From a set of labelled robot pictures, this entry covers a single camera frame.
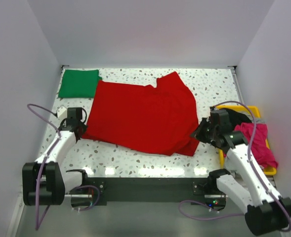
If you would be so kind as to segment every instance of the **yellow tray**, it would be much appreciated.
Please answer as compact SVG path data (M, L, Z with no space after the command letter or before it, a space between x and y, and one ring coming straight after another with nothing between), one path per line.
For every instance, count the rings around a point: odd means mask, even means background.
M237 112L247 111L246 108L244 108L243 106L240 106L240 105L219 105L219 106L217 106L217 108L218 109L228 108L231 110L235 110ZM253 112L255 117L260 118L260 113L259 113L259 110L256 106L248 106L248 108ZM266 139L266 146L269 148L269 144L268 144L267 139ZM219 156L220 156L220 165L221 165L221 168L223 168L224 156L223 156L222 150L219 150ZM265 175L275 175L277 173L277 170L274 167L268 166L268 167L264 168L263 172Z

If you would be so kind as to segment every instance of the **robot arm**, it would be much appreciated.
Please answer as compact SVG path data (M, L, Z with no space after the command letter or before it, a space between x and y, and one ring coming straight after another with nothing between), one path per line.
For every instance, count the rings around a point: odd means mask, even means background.
M50 148L40 180L40 205L60 205L64 194L75 187L82 185L87 174L84 170L68 170L61 173L62 164L68 151L77 143L85 133L87 126L82 122L82 108L59 109L57 117L63 119L58 130L60 135L55 135L53 142L39 158L32 163L26 163L22 168L23 199L26 205L35 205L36 182L39 168Z
M212 107L210 117L202 119L192 136L222 149L227 154L228 161L240 173L248 190L226 169L210 172L206 189L220 190L227 194L245 214L246 223L254 235L262 235L288 226L288 220L277 202L281 203L291 216L291 199L282 198L270 184L252 153L249 160L248 141L242 132L233 131L225 110L214 110Z

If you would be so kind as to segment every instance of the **green cloth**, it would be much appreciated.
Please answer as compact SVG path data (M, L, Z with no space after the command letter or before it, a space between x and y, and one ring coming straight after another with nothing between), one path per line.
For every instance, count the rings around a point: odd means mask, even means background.
M79 71L65 70L59 98L93 98L99 80L99 70Z

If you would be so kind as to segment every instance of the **terrazzo table surface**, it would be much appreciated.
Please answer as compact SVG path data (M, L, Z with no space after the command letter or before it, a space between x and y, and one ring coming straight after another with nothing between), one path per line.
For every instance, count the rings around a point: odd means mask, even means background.
M192 91L196 99L198 119L207 117L209 106L227 100L239 100L229 69L99 69L104 81L156 86L156 78L173 71ZM90 113L93 99L61 99L56 93L53 111L58 107L83 107ZM55 125L60 121L50 117ZM41 145L42 154L55 136L49 125ZM61 172L68 169L85 169L90 177L207 177L210 171L220 168L218 150L200 143L193 157L173 154L153 155L129 148L92 140L79 140L68 152Z

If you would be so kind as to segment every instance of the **gray wall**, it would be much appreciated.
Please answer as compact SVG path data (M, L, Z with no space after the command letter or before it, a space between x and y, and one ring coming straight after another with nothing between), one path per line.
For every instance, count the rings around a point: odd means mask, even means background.
M28 0L74 67L237 65L273 0Z
M245 101L267 121L278 189L291 197L291 0L275 1L237 72Z
M51 107L58 63L26 0L0 0L0 237L21 185L21 168L38 152L44 124L27 110Z

